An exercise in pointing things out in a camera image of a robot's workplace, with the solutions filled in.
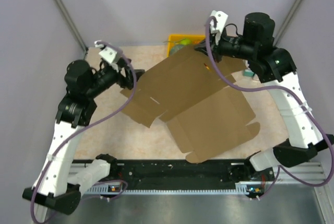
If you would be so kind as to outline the brown cardboard box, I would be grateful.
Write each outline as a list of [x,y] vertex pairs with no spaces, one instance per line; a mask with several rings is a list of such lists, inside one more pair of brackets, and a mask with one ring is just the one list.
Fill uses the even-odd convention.
[[136,90],[122,90],[130,98],[123,113],[150,127],[164,122],[179,150],[190,163],[201,163],[256,137],[260,124],[242,92],[230,87],[243,61],[224,57],[217,64],[187,45],[147,70]]

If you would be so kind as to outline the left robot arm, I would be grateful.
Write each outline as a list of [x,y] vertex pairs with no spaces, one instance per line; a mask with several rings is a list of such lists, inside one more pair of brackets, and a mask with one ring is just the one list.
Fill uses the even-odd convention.
[[114,84],[132,89],[134,81],[144,73],[143,69],[131,71],[124,60],[119,60],[115,67],[101,61],[99,70],[85,60],[67,66],[66,95],[58,105],[53,140],[39,178],[23,191],[24,199],[70,215],[89,188],[100,180],[110,181],[118,176],[116,159],[108,154],[96,156],[91,165],[76,175],[71,176],[69,171],[82,136],[81,129],[90,124],[97,108],[95,97]]

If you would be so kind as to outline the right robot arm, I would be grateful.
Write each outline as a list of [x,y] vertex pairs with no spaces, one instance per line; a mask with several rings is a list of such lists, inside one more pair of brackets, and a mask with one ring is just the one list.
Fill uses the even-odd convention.
[[245,60],[261,86],[275,102],[288,131],[286,141],[249,156],[244,162],[244,175],[255,180],[268,168],[286,171],[314,158],[320,151],[333,151],[333,136],[326,134],[312,115],[303,95],[297,68],[291,54],[274,45],[275,22],[261,12],[249,13],[243,33],[226,33],[228,16],[213,10],[206,21],[205,38],[196,51],[207,55],[217,75],[225,80],[218,64],[223,57]]

